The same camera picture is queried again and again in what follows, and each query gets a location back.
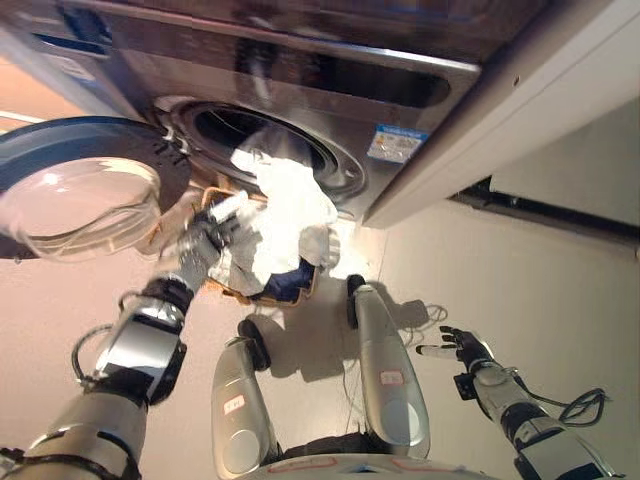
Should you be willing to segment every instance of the floor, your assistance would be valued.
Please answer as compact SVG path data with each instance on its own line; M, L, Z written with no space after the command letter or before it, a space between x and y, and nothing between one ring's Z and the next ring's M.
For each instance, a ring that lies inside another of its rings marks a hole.
M635 252L449 202L389 231L341 233L341 263L295 309L240 306L212 291L196 297L178 385L149 415L145 478L215 478L211 376L224 342L249 314L271 351L272 368L259 381L282 446L358 429L357 339L346 326L343 281L353 272L376 282L408 345L438 342L428 318L440 305L447 323L478 331L541 394L567 401L603 386L613 401L600 424L579 433L619 471L640 475ZM113 321L119 295L139 288L151 267L133 251L75 265L0 263L1 445L26 447L78 393L72 343ZM499 429L458 398L451 377L460 364L410 352L430 414L430 458L516 478Z

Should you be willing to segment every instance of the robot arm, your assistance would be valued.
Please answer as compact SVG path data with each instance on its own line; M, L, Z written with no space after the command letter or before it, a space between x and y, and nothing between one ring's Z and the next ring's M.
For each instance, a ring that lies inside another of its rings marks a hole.
M587 442L552 418L528 393L515 369L497 363L473 333L440 328L446 347L455 348L467 373L454 378L463 400L481 410L516 449L515 466L525 480L588 480L615 477L613 469Z
M122 308L83 393L27 452L2 452L13 461L0 465L8 467L2 478L140 478L147 408L173 390L186 354L185 314L237 225L231 211L221 213L225 203L194 217L164 268Z

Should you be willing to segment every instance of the white cloth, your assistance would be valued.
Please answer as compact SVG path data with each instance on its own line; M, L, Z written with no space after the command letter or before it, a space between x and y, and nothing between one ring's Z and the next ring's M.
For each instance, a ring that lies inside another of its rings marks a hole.
M271 274L296 270L301 256L330 267L336 252L329 226L338 212L307 166L304 141L281 127L267 127L240 145L231 162L256 176L268 201L262 210L246 202L238 211L243 232L209 275L249 296L260 293Z

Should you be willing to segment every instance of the washing machine drum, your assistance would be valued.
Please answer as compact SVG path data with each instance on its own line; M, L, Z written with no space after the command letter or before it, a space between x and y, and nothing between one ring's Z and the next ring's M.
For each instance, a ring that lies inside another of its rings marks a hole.
M336 203L360 192L365 170L342 149L278 118L236 105L217 102L183 104L172 112L172 122L187 137L196 154L191 162L205 178L223 174L248 190L256 178L231 162L238 148L264 151L272 157L298 161L313 169L320 188Z
M0 137L0 257L83 260L141 240L191 168L156 128L78 117Z

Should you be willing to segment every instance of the wicker basket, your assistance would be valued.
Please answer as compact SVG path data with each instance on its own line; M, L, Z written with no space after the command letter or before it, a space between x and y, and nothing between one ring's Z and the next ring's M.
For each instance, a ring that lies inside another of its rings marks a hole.
M205 208L211 203L220 203L221 201L233 196L235 193L230 190L225 190L217 187L208 187L204 191L204 195L202 196L202 204L201 208ZM259 201L262 203L266 202L266 198L260 195L250 195L249 198L251 200ZM217 282L213 278L208 278L205 282L204 287L209 290L222 291L222 294L227 297L235 298L238 303L241 305L250 305L251 303L255 305L268 306L268 307L295 307L302 301L303 298L309 298L315 289L316 278L318 276L318 268L316 268L313 272L313 278L311 279L311 285L308 289L301 288L300 294L298 295L298 299L295 302L280 302L273 297L268 295L262 296L257 300L252 300L248 297L245 297L240 292L233 290L226 285L222 285L220 282Z

